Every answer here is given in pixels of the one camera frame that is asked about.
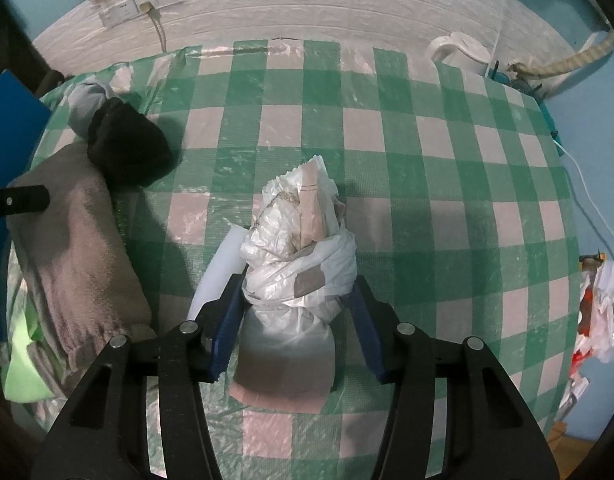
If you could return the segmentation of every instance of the white wall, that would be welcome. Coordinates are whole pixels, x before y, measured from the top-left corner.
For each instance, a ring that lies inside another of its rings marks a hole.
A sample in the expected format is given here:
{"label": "white wall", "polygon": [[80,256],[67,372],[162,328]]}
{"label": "white wall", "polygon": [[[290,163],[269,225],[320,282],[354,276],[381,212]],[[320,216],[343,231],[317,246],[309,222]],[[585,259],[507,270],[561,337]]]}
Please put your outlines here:
{"label": "white wall", "polygon": [[[87,0],[34,40],[49,64],[64,73],[100,70],[159,52],[142,16],[106,30],[99,10],[122,0]],[[208,40],[330,38],[422,53],[431,40],[461,30],[491,48],[502,0],[184,0],[161,10],[167,47]],[[497,57],[548,62],[572,53],[545,20],[508,0]]]}

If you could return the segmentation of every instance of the green checkered tablecloth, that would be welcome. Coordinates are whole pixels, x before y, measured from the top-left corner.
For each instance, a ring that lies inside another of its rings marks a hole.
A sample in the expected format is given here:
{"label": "green checkered tablecloth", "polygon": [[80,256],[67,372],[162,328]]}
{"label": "green checkered tablecloth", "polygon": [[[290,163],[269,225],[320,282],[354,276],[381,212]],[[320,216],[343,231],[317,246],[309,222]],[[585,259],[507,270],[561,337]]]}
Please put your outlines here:
{"label": "green checkered tablecloth", "polygon": [[[549,429],[576,333],[578,245],[534,99],[402,52],[318,41],[188,47],[97,75],[178,155],[162,180],[113,196],[156,329],[183,319],[228,222],[251,224],[263,185],[322,155],[376,297],[429,335],[482,337]],[[85,76],[44,99],[54,113],[35,162],[74,140],[64,95]],[[392,390],[365,367],[349,316],[332,329],[337,376],[320,415],[229,397],[235,356],[202,386],[224,478],[370,477]],[[443,456],[442,382],[436,397],[429,472]]]}

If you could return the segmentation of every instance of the wooden floor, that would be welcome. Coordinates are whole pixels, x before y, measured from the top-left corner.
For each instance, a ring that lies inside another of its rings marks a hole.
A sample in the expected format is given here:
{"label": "wooden floor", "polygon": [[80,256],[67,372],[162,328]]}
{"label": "wooden floor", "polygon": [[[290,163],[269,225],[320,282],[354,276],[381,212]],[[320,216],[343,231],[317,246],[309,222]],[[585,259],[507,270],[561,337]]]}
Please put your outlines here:
{"label": "wooden floor", "polygon": [[566,430],[567,425],[564,422],[556,422],[547,436],[549,447],[558,464],[561,480],[567,478],[578,467],[595,444],[592,440],[567,436]]}

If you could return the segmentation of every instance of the white cable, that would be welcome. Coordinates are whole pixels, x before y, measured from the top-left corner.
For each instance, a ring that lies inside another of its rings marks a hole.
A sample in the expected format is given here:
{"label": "white cable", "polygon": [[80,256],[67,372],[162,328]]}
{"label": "white cable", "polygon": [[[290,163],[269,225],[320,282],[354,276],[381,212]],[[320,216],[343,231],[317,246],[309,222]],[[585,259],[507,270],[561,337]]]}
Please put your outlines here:
{"label": "white cable", "polygon": [[487,72],[485,72],[485,77],[489,74],[489,70],[494,64],[494,56],[496,55],[496,49],[498,47],[498,41],[500,41],[500,33],[503,30],[503,20],[504,20],[504,11],[506,9],[506,0],[503,0],[503,7],[500,9],[500,19],[498,20],[498,33],[496,34],[496,41],[494,41],[494,48],[491,49],[491,58],[489,59],[489,64],[487,65]]}
{"label": "white cable", "polygon": [[602,216],[602,213],[598,209],[598,206],[596,205],[596,202],[594,202],[594,200],[591,198],[591,195],[589,195],[589,190],[587,189],[586,183],[584,182],[583,172],[580,170],[580,166],[578,166],[578,163],[576,162],[576,159],[574,159],[574,157],[572,157],[571,154],[565,148],[563,148],[562,145],[558,141],[556,141],[555,139],[551,139],[551,140],[553,140],[553,143],[556,146],[558,146],[562,150],[562,152],[571,159],[571,162],[574,163],[574,166],[578,170],[578,174],[580,176],[580,181],[583,183],[583,189],[584,189],[584,192],[587,195],[587,198],[589,199],[589,202],[591,203],[592,206],[594,206],[594,209],[598,213],[598,216],[600,217],[600,220],[602,220],[602,223],[607,228],[607,231],[609,231],[612,234],[613,239],[614,239],[613,229],[609,227],[609,224],[607,224],[607,221],[604,219],[604,216]]}

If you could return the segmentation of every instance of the crumpled plastic bag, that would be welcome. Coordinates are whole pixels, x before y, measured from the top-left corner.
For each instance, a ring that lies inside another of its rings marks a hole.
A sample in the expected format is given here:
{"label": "crumpled plastic bag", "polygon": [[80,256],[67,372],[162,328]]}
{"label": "crumpled plastic bag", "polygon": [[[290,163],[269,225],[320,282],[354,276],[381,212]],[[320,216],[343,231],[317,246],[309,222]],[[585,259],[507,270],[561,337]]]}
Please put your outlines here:
{"label": "crumpled plastic bag", "polygon": [[574,352],[597,357],[603,363],[614,360],[614,262],[598,269],[593,287],[589,336],[578,334]]}
{"label": "crumpled plastic bag", "polygon": [[567,380],[565,393],[558,405],[555,420],[563,420],[578,403],[589,386],[589,379],[575,372]]}
{"label": "crumpled plastic bag", "polygon": [[322,157],[267,183],[241,247],[249,264],[230,394],[287,412],[319,413],[334,377],[329,323],[356,279],[356,241]]}

